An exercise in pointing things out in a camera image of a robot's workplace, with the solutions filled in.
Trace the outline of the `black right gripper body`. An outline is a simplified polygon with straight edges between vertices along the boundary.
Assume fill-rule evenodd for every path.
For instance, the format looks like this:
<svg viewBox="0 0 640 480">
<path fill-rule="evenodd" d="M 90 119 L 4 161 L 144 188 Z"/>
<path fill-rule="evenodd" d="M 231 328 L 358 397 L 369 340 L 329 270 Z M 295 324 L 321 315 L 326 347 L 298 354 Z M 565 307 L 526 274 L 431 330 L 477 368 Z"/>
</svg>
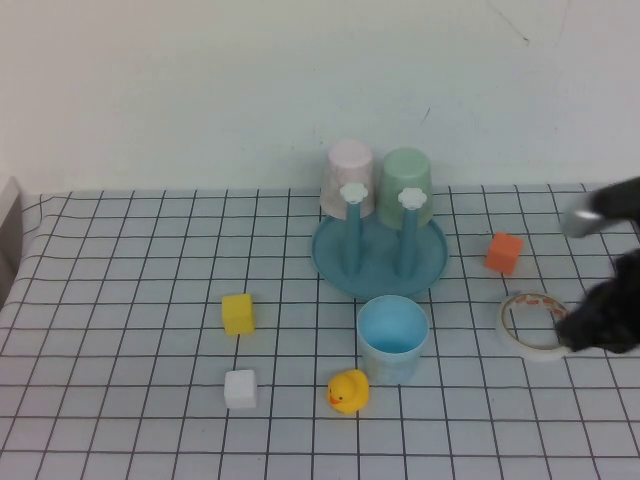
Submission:
<svg viewBox="0 0 640 480">
<path fill-rule="evenodd" d="M 634 177 L 594 191 L 590 196 L 590 208 L 606 220 L 638 221 L 640 178 Z"/>
</svg>

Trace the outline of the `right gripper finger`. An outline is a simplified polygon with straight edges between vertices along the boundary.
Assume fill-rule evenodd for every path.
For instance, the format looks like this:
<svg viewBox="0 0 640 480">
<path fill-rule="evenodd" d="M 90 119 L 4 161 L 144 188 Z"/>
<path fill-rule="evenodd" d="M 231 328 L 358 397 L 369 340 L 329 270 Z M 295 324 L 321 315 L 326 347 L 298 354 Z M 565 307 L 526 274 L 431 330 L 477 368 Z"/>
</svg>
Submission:
<svg viewBox="0 0 640 480">
<path fill-rule="evenodd" d="M 639 250 L 614 262 L 614 275 L 588 290 L 576 309 L 555 325 L 573 352 L 600 348 L 624 354 L 639 346 Z"/>
</svg>

